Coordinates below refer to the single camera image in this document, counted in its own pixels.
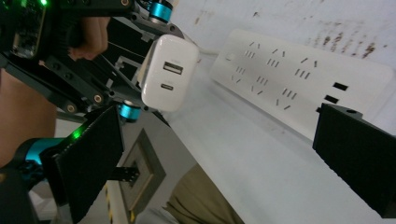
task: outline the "usb-c port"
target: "usb-c port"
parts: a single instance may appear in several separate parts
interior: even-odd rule
[[[172,91],[172,90],[173,90],[173,87],[168,86],[168,85],[166,85],[166,84],[161,84],[161,87],[164,88],[164,89],[167,89],[167,90],[169,90],[169,91]]]

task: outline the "wall outlet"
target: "wall outlet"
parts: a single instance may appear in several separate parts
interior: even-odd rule
[[[265,35],[234,30],[211,77],[313,140],[322,103],[371,121],[393,94],[393,70]]]

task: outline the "screw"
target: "screw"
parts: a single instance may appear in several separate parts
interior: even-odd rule
[[[93,97],[93,99],[95,100],[96,103],[101,103],[102,102],[102,97],[100,95],[95,95]]]
[[[61,66],[60,66],[58,63],[54,63],[54,64],[52,65],[52,68],[53,68],[54,70],[59,70],[59,69],[61,69]]]
[[[134,105],[134,103],[132,103],[131,101],[128,101],[128,100],[124,100],[123,101],[126,105]]]
[[[76,112],[76,109],[74,108],[73,105],[68,105],[67,106],[67,111],[69,111],[70,113],[74,113],[74,112]]]
[[[128,6],[129,5],[129,0],[121,0],[121,3],[123,6]]]
[[[73,77],[73,75],[70,74],[70,73],[66,73],[66,74],[64,75],[64,78],[66,78],[66,79],[72,79],[72,77]]]

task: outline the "white power adapter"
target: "white power adapter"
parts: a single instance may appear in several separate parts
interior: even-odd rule
[[[198,61],[198,48],[174,35],[162,35],[156,40],[147,57],[141,83],[142,100],[149,107],[172,112],[178,110],[185,98]]]

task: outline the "usb-a port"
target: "usb-a port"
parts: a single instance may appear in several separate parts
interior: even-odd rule
[[[169,62],[165,62],[165,64],[163,65],[163,69],[179,75],[181,75],[181,73],[183,72],[183,67],[180,67],[178,65]]]
[[[172,86],[169,86],[169,85],[166,85],[166,84],[161,84],[161,87],[164,88],[164,89],[167,89],[167,90],[169,90],[169,91],[172,91],[172,90],[173,90],[173,87],[172,87]]]

